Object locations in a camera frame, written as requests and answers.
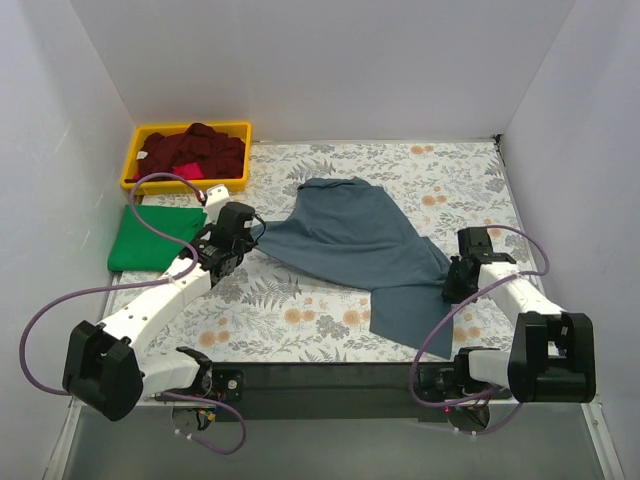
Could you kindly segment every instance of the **red fabric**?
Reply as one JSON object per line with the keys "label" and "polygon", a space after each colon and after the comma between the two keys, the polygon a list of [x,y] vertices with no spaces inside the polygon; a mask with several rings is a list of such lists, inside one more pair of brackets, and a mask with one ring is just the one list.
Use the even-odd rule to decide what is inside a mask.
{"label": "red fabric", "polygon": [[200,166],[197,163],[187,163],[186,165],[178,165],[173,167],[172,172],[176,175],[180,175],[187,180],[202,180],[206,178],[200,170]]}
{"label": "red fabric", "polygon": [[140,151],[147,152],[138,160],[140,177],[150,173],[172,172],[176,167],[195,163],[201,178],[241,178],[244,167],[244,142],[218,133],[201,123],[192,124],[186,132],[165,137],[152,133]]}

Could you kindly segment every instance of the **gray floor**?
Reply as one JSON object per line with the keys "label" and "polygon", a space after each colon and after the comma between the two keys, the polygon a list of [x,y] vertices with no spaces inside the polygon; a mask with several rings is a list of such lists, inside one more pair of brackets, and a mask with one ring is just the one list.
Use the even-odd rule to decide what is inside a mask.
{"label": "gray floor", "polygon": [[[492,407],[498,420],[511,406]],[[170,407],[140,407],[111,423],[83,408],[64,478],[71,479],[600,479],[580,405],[525,405],[486,437],[443,434],[412,420],[253,421],[229,457],[174,436]],[[230,446],[237,424],[205,434]]]}

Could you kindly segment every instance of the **green folded towel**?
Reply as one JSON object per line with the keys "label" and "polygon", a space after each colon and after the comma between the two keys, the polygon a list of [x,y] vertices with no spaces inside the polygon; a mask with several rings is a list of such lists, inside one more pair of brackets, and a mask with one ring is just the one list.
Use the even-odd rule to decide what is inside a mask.
{"label": "green folded towel", "polygon": [[[172,237],[190,242],[204,225],[201,208],[154,207],[140,205],[140,216],[151,226]],[[112,272],[148,270],[164,272],[184,247],[147,230],[127,205],[107,266]]]}

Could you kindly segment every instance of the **garment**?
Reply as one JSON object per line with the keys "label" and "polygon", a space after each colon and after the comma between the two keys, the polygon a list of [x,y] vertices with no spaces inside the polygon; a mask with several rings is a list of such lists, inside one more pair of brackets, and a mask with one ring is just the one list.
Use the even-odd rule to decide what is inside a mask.
{"label": "garment", "polygon": [[[451,308],[441,297],[449,260],[382,187],[359,178],[308,180],[291,216],[267,222],[257,248],[310,275],[371,291],[370,330],[410,347]],[[428,351],[449,358],[452,335],[449,324]]]}
{"label": "garment", "polygon": [[[201,208],[176,208],[139,205],[143,220],[161,232],[187,242],[204,225],[207,217]],[[107,267],[112,272],[148,270],[164,272],[182,250],[182,245],[161,238],[147,230],[125,207],[120,230],[111,248]]]}
{"label": "garment", "polygon": [[241,178],[244,149],[244,142],[239,138],[218,133],[201,123],[168,137],[152,133],[140,149],[140,153],[147,155],[138,155],[137,178],[158,172],[179,174],[180,167],[189,164],[196,164],[189,167],[187,175],[195,175],[191,179],[197,180],[199,175],[202,175],[199,178]]}

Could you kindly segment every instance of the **gray wall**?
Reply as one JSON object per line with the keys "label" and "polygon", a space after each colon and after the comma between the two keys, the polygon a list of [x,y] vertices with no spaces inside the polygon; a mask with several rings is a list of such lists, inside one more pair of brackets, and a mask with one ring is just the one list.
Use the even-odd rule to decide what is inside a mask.
{"label": "gray wall", "polygon": [[575,0],[71,0],[138,124],[259,139],[502,133]]}
{"label": "gray wall", "polygon": [[[109,280],[117,177],[133,122],[67,0],[0,4],[0,478],[41,478],[69,400],[22,377],[18,341],[44,303]],[[100,296],[53,310],[29,360],[60,387],[68,334]]]}
{"label": "gray wall", "polygon": [[640,3],[578,0],[504,137],[547,291],[595,323],[599,389],[628,478],[640,477]]}

